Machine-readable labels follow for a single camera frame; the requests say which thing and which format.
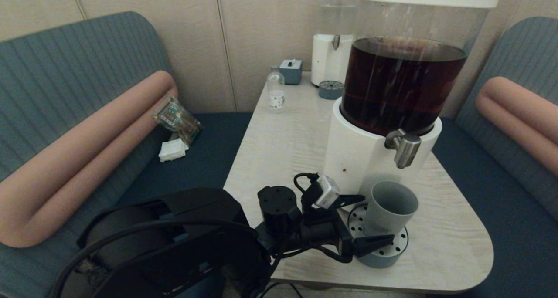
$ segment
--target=small glass bottle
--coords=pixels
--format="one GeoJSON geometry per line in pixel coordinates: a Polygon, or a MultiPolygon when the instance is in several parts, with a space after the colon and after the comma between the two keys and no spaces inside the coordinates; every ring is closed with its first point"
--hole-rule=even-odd
{"type": "Polygon", "coordinates": [[[271,66],[271,74],[267,76],[267,93],[270,111],[281,113],[285,107],[285,77],[279,72],[279,66],[271,66]]]}

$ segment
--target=white tabletop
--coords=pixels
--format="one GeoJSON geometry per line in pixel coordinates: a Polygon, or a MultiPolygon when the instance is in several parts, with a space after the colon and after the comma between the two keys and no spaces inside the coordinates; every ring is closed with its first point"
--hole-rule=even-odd
{"type": "MultiPolygon", "coordinates": [[[[267,90],[263,89],[225,183],[225,190],[241,203],[252,227],[262,221],[257,199],[260,189],[283,185],[300,197],[293,177],[323,170],[333,100],[318,96],[307,72],[300,85],[286,87],[285,111],[279,114],[269,112],[267,90]]],[[[420,207],[407,224],[409,246],[394,266],[374,269],[357,260],[341,264],[309,250],[282,260],[273,280],[438,293],[461,292],[480,284],[492,268],[492,242],[433,154],[410,187],[420,207]]]]}

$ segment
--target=drip tray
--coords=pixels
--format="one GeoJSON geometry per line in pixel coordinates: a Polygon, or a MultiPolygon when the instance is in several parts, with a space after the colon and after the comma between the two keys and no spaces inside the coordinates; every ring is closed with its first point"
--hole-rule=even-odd
{"type": "MultiPolygon", "coordinates": [[[[353,238],[368,237],[377,235],[377,233],[367,234],[364,221],[366,218],[367,205],[359,205],[355,207],[349,214],[347,219],[347,224],[349,226],[349,232],[353,238]]],[[[407,249],[409,245],[409,237],[407,233],[407,228],[403,229],[393,238],[393,243],[380,248],[371,254],[367,254],[364,257],[357,258],[361,263],[366,264],[371,268],[388,268],[395,264],[399,259],[399,256],[407,249]]]]}

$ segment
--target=gray tissue box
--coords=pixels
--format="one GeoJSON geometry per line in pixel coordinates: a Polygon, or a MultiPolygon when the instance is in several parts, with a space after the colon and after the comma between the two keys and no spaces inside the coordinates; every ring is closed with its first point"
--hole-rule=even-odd
{"type": "Polygon", "coordinates": [[[285,77],[286,85],[297,85],[303,75],[303,61],[284,60],[279,66],[279,72],[285,77]]]}

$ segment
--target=bottle label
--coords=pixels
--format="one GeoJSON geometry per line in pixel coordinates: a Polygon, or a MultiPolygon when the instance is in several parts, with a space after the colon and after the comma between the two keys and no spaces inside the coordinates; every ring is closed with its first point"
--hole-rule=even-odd
{"type": "Polygon", "coordinates": [[[282,109],[285,104],[285,93],[273,90],[269,93],[269,107],[271,109],[282,109]]]}

